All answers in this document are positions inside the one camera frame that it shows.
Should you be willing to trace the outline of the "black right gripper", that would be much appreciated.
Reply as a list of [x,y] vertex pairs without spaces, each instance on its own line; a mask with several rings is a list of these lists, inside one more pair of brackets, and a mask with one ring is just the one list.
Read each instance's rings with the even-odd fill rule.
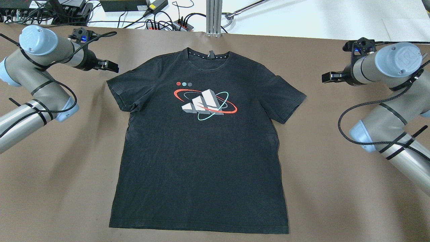
[[340,83],[345,81],[351,86],[356,86],[356,81],[351,74],[351,65],[347,65],[342,72],[327,72],[321,75],[321,82],[323,84],[327,83]]

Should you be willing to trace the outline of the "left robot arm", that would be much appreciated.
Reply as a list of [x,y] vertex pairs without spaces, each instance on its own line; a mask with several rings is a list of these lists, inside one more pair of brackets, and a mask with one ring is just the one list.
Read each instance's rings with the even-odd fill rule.
[[116,32],[97,34],[83,27],[68,38],[41,26],[26,26],[16,42],[17,50],[1,62],[1,81],[24,87],[32,99],[1,117],[1,152],[42,128],[52,120],[63,122],[79,110],[77,97],[69,87],[56,81],[48,68],[65,64],[82,71],[119,72],[118,64],[96,57],[88,45]]

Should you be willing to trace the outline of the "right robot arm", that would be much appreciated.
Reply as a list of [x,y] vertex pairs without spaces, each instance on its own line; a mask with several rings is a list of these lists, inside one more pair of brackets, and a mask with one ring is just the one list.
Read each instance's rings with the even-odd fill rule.
[[[346,82],[352,86],[384,83],[392,94],[382,100],[348,108],[338,120],[338,130],[348,141],[369,153],[377,151],[425,194],[430,193],[429,150],[404,127],[418,116],[429,117],[429,72],[418,46],[410,42],[376,42],[367,38],[349,40],[343,51],[350,52],[351,62],[343,71],[321,76],[323,83]],[[341,121],[347,112],[361,106],[375,108],[359,120],[346,135]]]

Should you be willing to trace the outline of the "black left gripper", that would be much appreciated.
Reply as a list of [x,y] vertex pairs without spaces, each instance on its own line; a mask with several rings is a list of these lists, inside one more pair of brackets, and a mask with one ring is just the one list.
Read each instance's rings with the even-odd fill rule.
[[109,60],[99,60],[91,50],[84,51],[84,57],[79,64],[79,69],[83,71],[90,71],[94,69],[119,73],[119,66],[117,63],[111,62]]

